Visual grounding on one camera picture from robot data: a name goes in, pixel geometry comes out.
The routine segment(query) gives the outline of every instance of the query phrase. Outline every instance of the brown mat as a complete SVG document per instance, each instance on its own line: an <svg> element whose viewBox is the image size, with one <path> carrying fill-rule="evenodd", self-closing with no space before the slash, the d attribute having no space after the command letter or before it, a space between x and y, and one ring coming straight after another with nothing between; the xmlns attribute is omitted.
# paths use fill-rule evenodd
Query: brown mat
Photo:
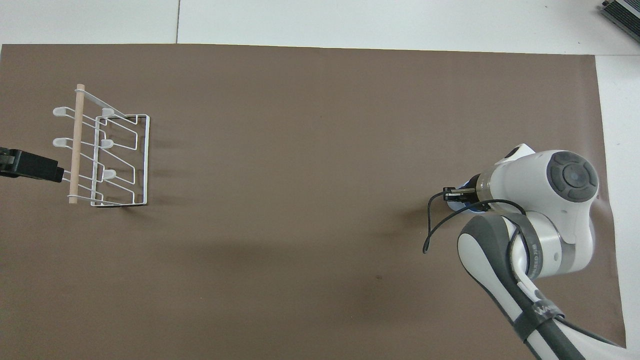
<svg viewBox="0 0 640 360"><path fill-rule="evenodd" d="M76 83L151 116L150 205L0 178L2 359L532 358L458 260L469 217L420 251L428 197L521 142L598 170L591 264L537 283L624 343L593 56L4 45L0 145L68 168Z"/></svg>

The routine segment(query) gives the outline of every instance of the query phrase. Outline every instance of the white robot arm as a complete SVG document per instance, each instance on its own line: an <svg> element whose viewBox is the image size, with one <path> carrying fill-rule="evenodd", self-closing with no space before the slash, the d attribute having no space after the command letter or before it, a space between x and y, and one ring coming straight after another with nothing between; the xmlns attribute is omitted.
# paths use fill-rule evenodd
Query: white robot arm
<svg viewBox="0 0 640 360"><path fill-rule="evenodd" d="M589 209L597 190L597 174L583 157L534 152L521 144L461 188L443 192L457 213L486 211L462 229L460 261L538 359L640 359L568 323L532 282L589 263L594 242Z"/></svg>

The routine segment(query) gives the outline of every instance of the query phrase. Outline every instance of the wire rack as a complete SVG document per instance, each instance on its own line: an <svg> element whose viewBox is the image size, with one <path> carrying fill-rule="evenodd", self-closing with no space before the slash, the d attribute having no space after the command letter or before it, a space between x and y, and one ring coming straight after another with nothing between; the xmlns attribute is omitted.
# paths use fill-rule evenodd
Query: wire rack
<svg viewBox="0 0 640 360"><path fill-rule="evenodd" d="M85 115L84 99L101 107L101 115ZM73 138L53 140L53 146L72 151L71 170L65 170L63 177L70 183L69 203L85 200L100 208L147 204L148 115L126 115L82 84L76 89L76 108L61 106L53 109L53 115L74 120ZM83 141L83 130L93 139Z"/></svg>

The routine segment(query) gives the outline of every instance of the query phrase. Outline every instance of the white plastic hook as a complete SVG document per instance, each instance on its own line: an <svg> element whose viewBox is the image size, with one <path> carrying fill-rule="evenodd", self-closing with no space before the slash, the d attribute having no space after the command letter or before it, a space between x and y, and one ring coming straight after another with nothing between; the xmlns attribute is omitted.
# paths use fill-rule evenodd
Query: white plastic hook
<svg viewBox="0 0 640 360"><path fill-rule="evenodd" d="M102 171L102 180L111 180L116 177L116 170L104 169Z"/></svg>
<svg viewBox="0 0 640 360"><path fill-rule="evenodd" d="M112 108L102 108L102 117L112 117L115 113Z"/></svg>
<svg viewBox="0 0 640 360"><path fill-rule="evenodd" d="M100 147L103 149L110 149L113 147L113 140L111 139L102 139L100 140Z"/></svg>
<svg viewBox="0 0 640 360"><path fill-rule="evenodd" d="M53 139L53 146L55 147L66 147L67 139L66 138L55 138Z"/></svg>
<svg viewBox="0 0 640 360"><path fill-rule="evenodd" d="M53 109L53 115L57 117L67 116L67 107L60 106L59 108Z"/></svg>

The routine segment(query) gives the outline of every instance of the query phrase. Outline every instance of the black cable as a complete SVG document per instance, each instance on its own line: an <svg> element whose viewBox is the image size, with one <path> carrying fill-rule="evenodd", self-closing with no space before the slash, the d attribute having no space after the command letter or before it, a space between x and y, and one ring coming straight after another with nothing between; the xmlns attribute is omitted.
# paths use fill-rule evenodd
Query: black cable
<svg viewBox="0 0 640 360"><path fill-rule="evenodd" d="M442 219L439 223L436 224L436 226L433 227L433 229L431 228L431 201L433 199L435 199L436 197L442 195L442 193L436 194L434 196L431 197L431 199L429 200L429 204L427 205L427 221L429 223L429 232L427 234L427 238L424 240L424 245L422 246L422 253L426 254L427 250L429 250L429 243L431 241L431 236L433 235L433 233L436 232L436 230L438 230L438 228L440 226L442 226L442 224L444 224L446 221L450 220L452 217L463 213L466 210L469 210L471 208L474 208L476 206L480 206L480 205L486 205L486 204L492 204L492 203L496 203L496 202L501 202L503 204L508 204L513 206L514 208L518 209L518 211L523 214L526 215L527 212L525 211L525 209L523 207L521 207L520 205L518 205L517 203L511 201L511 200L504 200L504 199L490 199L490 200L483 200L483 201L478 201L475 202L471 205L467 205L464 208L461 208L457 211L454 211L453 213L449 214L447 217L445 217L444 219Z"/></svg>
<svg viewBox="0 0 640 360"><path fill-rule="evenodd" d="M444 195L444 192L439 192L434 196L432 196L429 199L429 203L427 204L427 229L428 229L427 234L431 232L431 202L441 195Z"/></svg>
<svg viewBox="0 0 640 360"><path fill-rule="evenodd" d="M569 328L571 328L571 329L573 329L573 330L575 330L575 331L577 331L577 332L579 332L579 333L581 333L583 335L589 336L590 338L596 339L598 341L602 341L603 343L606 343L606 344L609 344L609 345L613 345L615 347L621 347L620 345L614 343L611 340L607 340L607 339L601 337L598 334L594 334L591 331L588 331L588 330L583 329L582 327L579 327L578 325L574 325L574 324L570 323L567 319L565 319L562 316L556 315L554 317L554 320L557 320L559 323L561 323L563 325L566 325L567 327L569 327Z"/></svg>
<svg viewBox="0 0 640 360"><path fill-rule="evenodd" d="M511 238L509 239L509 242L507 243L507 258L509 259L508 261L508 265L509 265L509 272L511 272L511 279L513 280L514 283L518 283L518 281L520 281L518 279L518 274L516 274L515 270L513 269L513 258L511 257L511 254L513 253L513 244L515 243L516 237L518 235L520 236L520 239L522 240L522 245L524 246L524 249L527 248L527 244L525 244L524 241L524 235L522 235L522 229L520 228L520 226L516 223L514 223L513 221L509 220L513 225L515 225L515 230L513 231L513 235L511 235Z"/></svg>

